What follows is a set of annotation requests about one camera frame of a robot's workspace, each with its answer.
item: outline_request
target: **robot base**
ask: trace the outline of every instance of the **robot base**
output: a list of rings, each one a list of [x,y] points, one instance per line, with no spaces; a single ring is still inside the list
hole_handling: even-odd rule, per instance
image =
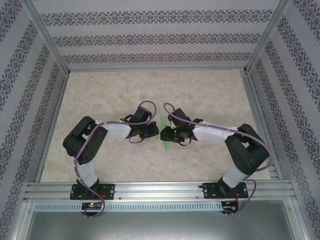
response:
[[[114,184],[99,183],[99,180],[91,186],[91,189],[100,194],[105,200],[113,200],[115,195]],[[71,200],[99,200],[100,198],[86,189],[81,183],[73,184],[70,193]]]
[[[203,189],[204,199],[225,199],[227,198],[219,189],[218,182],[206,182],[199,188]],[[228,198],[236,198],[236,193],[238,193],[239,199],[247,199],[248,189],[245,182],[240,182],[233,190],[229,193]]]

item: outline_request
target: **metal extrusion bar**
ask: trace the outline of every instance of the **metal extrusion bar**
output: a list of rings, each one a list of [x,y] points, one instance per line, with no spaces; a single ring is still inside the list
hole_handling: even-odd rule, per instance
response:
[[[285,13],[290,0],[280,0],[278,5],[276,6],[273,14],[267,23],[258,43],[256,44],[246,66],[247,73],[251,73],[252,69],[255,67],[256,62],[258,61],[264,47],[266,46],[267,42],[269,41],[272,33],[277,27],[278,22],[280,21],[282,15]]]
[[[152,67],[152,68],[86,68],[72,69],[71,73],[95,73],[95,72],[150,72],[150,71],[199,71],[199,70],[242,70],[238,66],[216,66],[216,67]]]
[[[280,165],[277,159],[277,155],[272,144],[269,131],[266,125],[266,122],[263,117],[262,109],[259,105],[259,100],[257,94],[254,90],[252,79],[250,75],[247,75],[244,70],[240,71],[244,89],[246,95],[248,97],[248,102],[251,108],[251,112],[253,115],[254,123],[256,125],[257,131],[261,137],[261,139],[269,146],[272,155],[273,155],[273,168],[269,168],[270,177],[271,178],[278,178],[279,180],[283,180],[284,177],[282,175]]]
[[[295,200],[296,195],[290,180],[257,180],[253,201],[261,200]],[[203,181],[182,182],[112,182],[115,184],[114,200],[111,202],[194,202],[212,201],[204,199],[203,190],[199,188]],[[41,182],[29,183],[23,198],[24,202],[91,202],[90,200],[70,200],[73,183]],[[250,195],[254,184],[247,182]],[[214,199],[214,201],[232,201]]]
[[[64,76],[69,73],[68,65],[59,51],[58,46],[56,45],[54,38],[51,36],[44,20],[42,19],[41,15],[39,14],[35,4],[32,0],[21,0],[23,8],[28,13],[29,17],[31,18],[33,24],[35,25],[36,29],[42,36],[43,41],[45,42],[46,46],[50,50],[54,60],[58,64],[59,68],[61,69]]]
[[[310,240],[310,235],[297,200],[283,201],[294,239]]]
[[[35,205],[36,203],[34,202],[22,203],[13,233],[10,237],[8,237],[8,239],[25,240],[27,238],[28,230],[35,210]]]

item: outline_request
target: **perforated metal strip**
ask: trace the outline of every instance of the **perforated metal strip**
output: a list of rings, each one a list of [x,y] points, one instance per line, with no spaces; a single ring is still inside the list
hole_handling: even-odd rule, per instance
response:
[[[80,212],[81,202],[39,202],[35,212]],[[222,211],[220,201],[195,202],[107,202],[105,212],[198,212]]]

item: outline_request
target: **metal plate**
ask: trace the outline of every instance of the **metal plate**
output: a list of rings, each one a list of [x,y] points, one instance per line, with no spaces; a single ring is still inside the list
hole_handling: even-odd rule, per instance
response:
[[[85,196],[78,193],[79,185],[73,184],[71,187],[70,199],[71,200],[99,200],[100,198],[94,195],[93,198],[88,199]],[[114,184],[99,184],[99,189],[97,191],[105,200],[113,200],[115,195],[115,185]]]
[[[219,184],[217,182],[206,182],[203,185],[203,195],[204,199],[223,199],[226,198],[225,195],[219,190]],[[245,182],[240,182],[234,191],[234,197],[236,197],[236,193],[238,193],[239,199],[247,199],[248,189]]]

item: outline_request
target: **wall panel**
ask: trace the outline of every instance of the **wall panel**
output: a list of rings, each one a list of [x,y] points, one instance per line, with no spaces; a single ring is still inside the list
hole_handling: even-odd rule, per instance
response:
[[[71,70],[245,67],[277,3],[34,1]]]
[[[0,240],[33,182],[65,80],[18,0],[0,1]]]
[[[311,239],[320,239],[320,8],[292,1],[251,78],[282,173],[291,179]]]

